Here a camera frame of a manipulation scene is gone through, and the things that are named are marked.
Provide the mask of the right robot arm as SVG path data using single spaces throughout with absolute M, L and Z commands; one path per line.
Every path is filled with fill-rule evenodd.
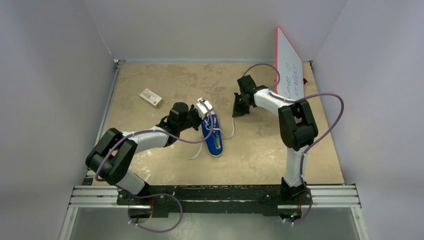
M 305 192 L 307 148 L 318 136 L 318 127 L 306 100 L 285 100 L 264 85 L 256 85 L 250 75 L 237 80 L 239 92 L 234 95 L 232 117 L 250 113 L 250 108 L 263 108 L 278 116 L 279 132 L 287 147 L 285 173 L 281 180 L 280 196 L 288 204 Z

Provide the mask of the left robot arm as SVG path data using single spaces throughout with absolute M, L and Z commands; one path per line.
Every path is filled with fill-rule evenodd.
M 142 205 L 149 199 L 149 184 L 130 171 L 134 155 L 171 146 L 181 139 L 181 132 L 190 128 L 198 130 L 212 110 L 210 102 L 202 98 L 191 106 L 176 102 L 169 114 L 152 128 L 133 132 L 110 128 L 88 154 L 85 164 L 95 173 L 96 180 L 129 192 L 130 199 Z

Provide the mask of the blue canvas sneaker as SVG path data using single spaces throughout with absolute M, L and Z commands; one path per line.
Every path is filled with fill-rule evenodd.
M 203 138 L 208 136 L 211 129 L 210 136 L 205 140 L 206 147 L 211 156 L 219 157 L 223 153 L 223 141 L 218 116 L 214 110 L 211 111 L 211 117 L 207 115 L 201 123 Z

